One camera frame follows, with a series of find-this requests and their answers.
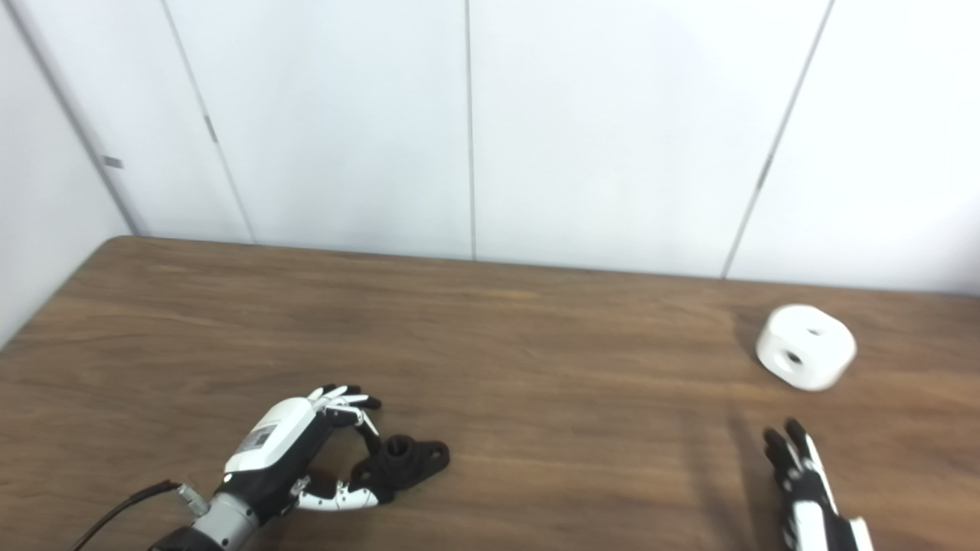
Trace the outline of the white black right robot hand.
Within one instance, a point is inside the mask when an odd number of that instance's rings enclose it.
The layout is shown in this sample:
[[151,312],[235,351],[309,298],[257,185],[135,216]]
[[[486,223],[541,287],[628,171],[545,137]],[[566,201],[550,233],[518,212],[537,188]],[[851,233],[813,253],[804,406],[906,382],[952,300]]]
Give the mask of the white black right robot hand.
[[788,550],[872,550],[862,517],[845,517],[808,430],[788,418],[783,430],[763,432],[764,454],[781,499],[779,526]]

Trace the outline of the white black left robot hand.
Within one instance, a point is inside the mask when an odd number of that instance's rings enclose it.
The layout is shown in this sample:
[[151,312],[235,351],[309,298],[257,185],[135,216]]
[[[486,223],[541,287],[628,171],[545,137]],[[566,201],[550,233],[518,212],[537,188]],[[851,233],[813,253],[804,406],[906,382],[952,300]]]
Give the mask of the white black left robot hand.
[[308,473],[312,461],[337,429],[353,428],[368,453],[381,450],[379,431],[368,411],[381,401],[357,385],[325,385],[308,396],[284,399],[263,415],[225,463],[214,494],[238,499],[259,524],[291,510],[357,510],[392,501],[354,481],[319,487]]

